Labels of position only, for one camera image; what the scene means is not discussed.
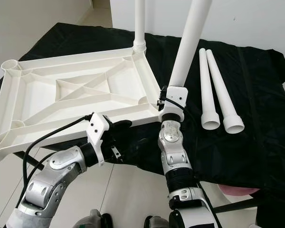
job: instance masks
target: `white plastic table frame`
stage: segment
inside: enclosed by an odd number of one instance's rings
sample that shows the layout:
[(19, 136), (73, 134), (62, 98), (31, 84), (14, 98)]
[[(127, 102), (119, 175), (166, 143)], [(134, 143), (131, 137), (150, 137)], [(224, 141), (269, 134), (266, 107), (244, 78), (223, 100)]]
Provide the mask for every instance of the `white plastic table frame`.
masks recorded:
[[(170, 86), (183, 86), (212, 0), (194, 0)], [(0, 161), (39, 137), (97, 112), (133, 126), (156, 122), (159, 86), (145, 57), (144, 0), (135, 0), (133, 48), (2, 64)], [(38, 146), (86, 136), (88, 122), (59, 132)]]

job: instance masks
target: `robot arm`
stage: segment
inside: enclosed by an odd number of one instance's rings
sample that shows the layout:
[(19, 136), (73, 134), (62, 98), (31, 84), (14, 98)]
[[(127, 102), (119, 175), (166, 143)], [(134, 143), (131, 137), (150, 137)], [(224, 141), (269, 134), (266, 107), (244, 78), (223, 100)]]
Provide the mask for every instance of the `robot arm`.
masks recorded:
[(180, 122), (184, 119), (183, 110), (169, 101), (172, 100), (184, 108), (187, 93), (184, 87), (169, 86), (166, 91), (161, 92), (158, 102), (162, 121), (158, 146), (161, 149), (161, 162), (169, 189), (169, 206), (174, 210), (170, 214), (169, 225), (174, 228), (217, 228), (214, 214), (202, 189), (198, 187), (198, 180), (194, 178), (188, 155), (182, 146)]
[[(130, 126), (131, 122), (126, 121), (126, 125)], [(121, 159), (110, 138), (112, 128), (114, 124), (107, 117), (94, 113), (87, 129), (88, 143), (59, 151), (47, 160), (44, 169), (28, 183), (25, 195), (6, 227), (48, 228), (68, 185), (79, 174), (97, 163), (102, 165), (109, 157)]]

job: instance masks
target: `white tube end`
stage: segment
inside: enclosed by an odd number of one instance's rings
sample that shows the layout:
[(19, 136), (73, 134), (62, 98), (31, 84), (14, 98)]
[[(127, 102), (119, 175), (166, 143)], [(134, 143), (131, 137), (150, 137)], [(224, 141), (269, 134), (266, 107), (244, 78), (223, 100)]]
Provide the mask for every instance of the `white tube end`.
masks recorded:
[(201, 125), (206, 130), (217, 129), (220, 125), (219, 115), (216, 112), (204, 112), (201, 115)]
[(229, 134), (237, 134), (244, 130), (245, 126), (241, 117), (238, 115), (229, 115), (223, 121), (225, 130)]
[(20, 70), (20, 67), (18, 65), (18, 61), (14, 59), (6, 60), (1, 64), (2, 70)]
[(134, 40), (134, 42), (133, 42), (133, 51), (135, 53), (137, 53), (137, 52), (144, 52), (144, 53), (146, 53), (146, 50), (147, 50), (147, 46), (146, 46), (146, 42), (145, 41), (137, 42), (136, 40)]

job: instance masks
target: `white floor tile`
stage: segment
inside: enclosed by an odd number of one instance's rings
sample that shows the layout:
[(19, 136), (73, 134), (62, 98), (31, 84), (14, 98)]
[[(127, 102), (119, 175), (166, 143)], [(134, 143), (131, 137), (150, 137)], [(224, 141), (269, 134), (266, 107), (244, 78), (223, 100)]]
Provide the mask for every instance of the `white floor tile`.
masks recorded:
[[(213, 207), (229, 204), (230, 202), (221, 193), (217, 184), (201, 182), (207, 196)], [(218, 213), (218, 219), (223, 228), (248, 228), (256, 220), (257, 210), (235, 210), (224, 213)]]
[[(40, 160), (52, 151), (40, 148), (36, 159)], [(78, 220), (89, 215), (91, 209), (100, 209), (113, 165), (95, 165), (78, 176), (67, 188), (54, 216), (51, 228), (72, 227)], [(10, 216), (22, 190), (22, 182), (16, 188), (6, 210), (0, 217), (3, 226)]]
[(86, 17), (81, 25), (102, 26), (112, 28), (112, 15), (110, 9), (95, 8)]
[(101, 213), (113, 217), (115, 228), (141, 228), (148, 215), (168, 219), (164, 176), (131, 165), (114, 165)]
[[(32, 149), (34, 156), (38, 148)], [(22, 159), (13, 154), (0, 161), (0, 214), (4, 210), (22, 177)]]

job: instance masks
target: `silver robot arm segment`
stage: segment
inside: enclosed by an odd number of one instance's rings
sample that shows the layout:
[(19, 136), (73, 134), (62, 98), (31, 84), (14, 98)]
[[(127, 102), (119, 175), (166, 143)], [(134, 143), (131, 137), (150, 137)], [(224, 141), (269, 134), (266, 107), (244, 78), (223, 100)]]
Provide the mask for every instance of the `silver robot arm segment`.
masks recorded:
[(77, 146), (53, 154), (28, 184), (7, 228), (48, 228), (68, 185), (87, 169)]
[(161, 162), (169, 189), (169, 206), (174, 210), (169, 217), (170, 227), (190, 228), (208, 225), (217, 228), (217, 223), (198, 188), (187, 153), (182, 146), (183, 135), (180, 123), (173, 120), (162, 122), (158, 145)]

